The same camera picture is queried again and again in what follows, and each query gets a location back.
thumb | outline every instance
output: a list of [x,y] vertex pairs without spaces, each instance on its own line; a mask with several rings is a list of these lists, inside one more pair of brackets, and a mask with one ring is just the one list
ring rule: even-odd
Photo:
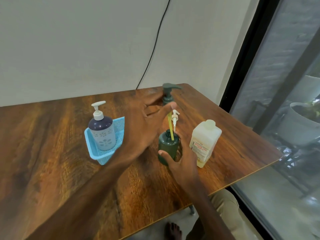
[[162,122],[164,118],[167,116],[167,114],[170,113],[176,107],[177,107],[176,102],[170,102],[166,104],[158,111],[158,113],[155,114],[156,120]]
[[166,151],[159,150],[158,153],[161,157],[163,157],[165,159],[165,161],[169,165],[169,168],[172,167],[176,163]]

hand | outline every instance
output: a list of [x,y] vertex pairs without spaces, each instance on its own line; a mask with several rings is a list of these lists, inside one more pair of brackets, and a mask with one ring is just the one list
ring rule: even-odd
[[131,158],[137,158],[152,143],[167,114],[177,107],[175,102],[171,102],[158,112],[147,116],[145,109],[149,105],[162,103],[163,96],[162,92],[157,92],[130,102],[124,116],[125,126],[121,147],[131,154]]
[[197,169],[198,157],[189,147],[185,137],[177,131],[175,133],[180,137],[182,145],[182,157],[180,161],[175,162],[166,151],[159,150],[158,153],[167,161],[169,169],[177,183],[184,191],[189,193],[192,187],[197,187],[200,183]]

dark green pump head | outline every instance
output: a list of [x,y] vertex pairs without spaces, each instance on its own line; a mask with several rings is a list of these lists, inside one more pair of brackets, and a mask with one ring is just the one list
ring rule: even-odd
[[162,99],[163,105],[166,105],[167,103],[174,101],[174,98],[171,95],[171,91],[173,88],[182,89],[182,87],[176,84],[171,84],[171,83],[164,83],[162,87],[163,87],[163,93],[165,94],[165,96]]

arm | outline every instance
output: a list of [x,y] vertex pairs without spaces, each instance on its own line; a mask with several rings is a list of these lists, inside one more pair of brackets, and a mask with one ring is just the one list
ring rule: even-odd
[[197,209],[205,233],[209,239],[234,239],[218,212],[208,198],[208,194],[200,181],[197,170],[197,155],[191,150],[185,138],[178,133],[182,145],[182,158],[175,162],[170,155],[160,150],[159,154],[167,161],[173,177],[187,193]]
[[125,114],[123,142],[109,162],[80,187],[49,219],[27,239],[81,239],[90,219],[95,216],[103,200],[121,174],[151,144],[163,119],[174,108],[172,102],[151,117],[144,110],[162,97],[162,92],[151,94],[141,101],[130,103]]

fingernail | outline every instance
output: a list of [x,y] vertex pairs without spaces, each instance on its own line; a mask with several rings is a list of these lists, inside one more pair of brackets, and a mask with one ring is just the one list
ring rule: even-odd
[[177,103],[176,102],[171,102],[170,105],[171,105],[172,109],[175,109],[177,107]]

